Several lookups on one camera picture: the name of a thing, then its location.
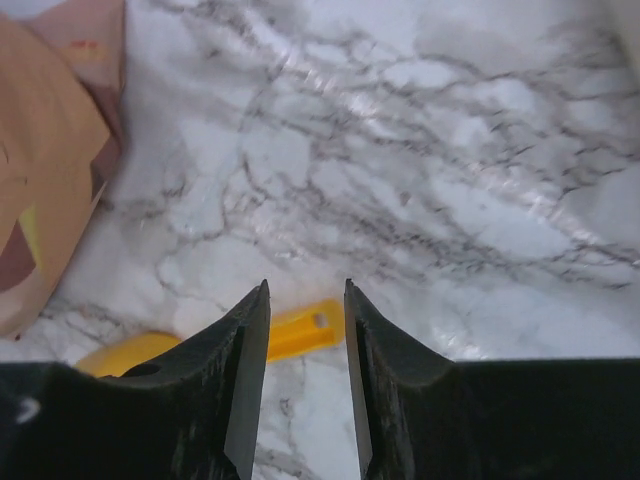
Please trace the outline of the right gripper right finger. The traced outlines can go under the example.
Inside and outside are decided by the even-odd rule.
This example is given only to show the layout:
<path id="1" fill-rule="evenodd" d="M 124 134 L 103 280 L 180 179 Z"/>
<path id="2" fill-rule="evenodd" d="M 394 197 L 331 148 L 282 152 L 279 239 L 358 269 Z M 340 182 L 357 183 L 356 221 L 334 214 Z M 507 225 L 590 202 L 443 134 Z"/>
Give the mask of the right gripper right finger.
<path id="1" fill-rule="evenodd" d="M 361 477 L 459 478 L 453 363 L 385 318 L 351 280 L 344 306 Z"/>

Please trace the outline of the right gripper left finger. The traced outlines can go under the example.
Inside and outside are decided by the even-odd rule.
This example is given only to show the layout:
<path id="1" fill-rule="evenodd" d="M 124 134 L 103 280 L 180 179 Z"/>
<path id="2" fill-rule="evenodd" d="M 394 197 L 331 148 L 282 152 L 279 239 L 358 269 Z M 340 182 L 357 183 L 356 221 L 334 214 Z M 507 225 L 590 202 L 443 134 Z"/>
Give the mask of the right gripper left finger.
<path id="1" fill-rule="evenodd" d="M 266 282 L 119 377 L 66 369 L 49 405 L 79 479 L 248 479 L 270 322 Z"/>

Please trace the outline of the yellow plastic litter scoop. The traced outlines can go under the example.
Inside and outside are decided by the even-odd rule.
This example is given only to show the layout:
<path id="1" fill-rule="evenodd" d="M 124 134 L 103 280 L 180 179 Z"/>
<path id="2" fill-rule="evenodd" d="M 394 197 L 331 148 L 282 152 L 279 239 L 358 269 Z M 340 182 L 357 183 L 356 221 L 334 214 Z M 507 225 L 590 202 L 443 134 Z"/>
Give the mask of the yellow plastic litter scoop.
<path id="1" fill-rule="evenodd" d="M 267 361 L 271 363 L 335 347 L 344 338 L 345 318 L 341 302 L 324 299 L 272 318 Z M 120 377 L 180 342 L 180 338 L 169 333 L 146 332 L 88 354 L 75 364 L 75 368 L 94 377 Z"/>

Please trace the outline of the pink cat litter bag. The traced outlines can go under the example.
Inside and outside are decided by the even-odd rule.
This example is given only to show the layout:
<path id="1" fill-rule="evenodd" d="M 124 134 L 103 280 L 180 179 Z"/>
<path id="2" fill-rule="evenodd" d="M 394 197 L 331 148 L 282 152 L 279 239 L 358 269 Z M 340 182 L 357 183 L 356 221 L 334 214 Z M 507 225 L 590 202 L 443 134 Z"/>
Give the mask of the pink cat litter bag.
<path id="1" fill-rule="evenodd" d="M 1 333 L 64 273 L 124 147 L 125 5 L 65 1 L 1 20 Z"/>

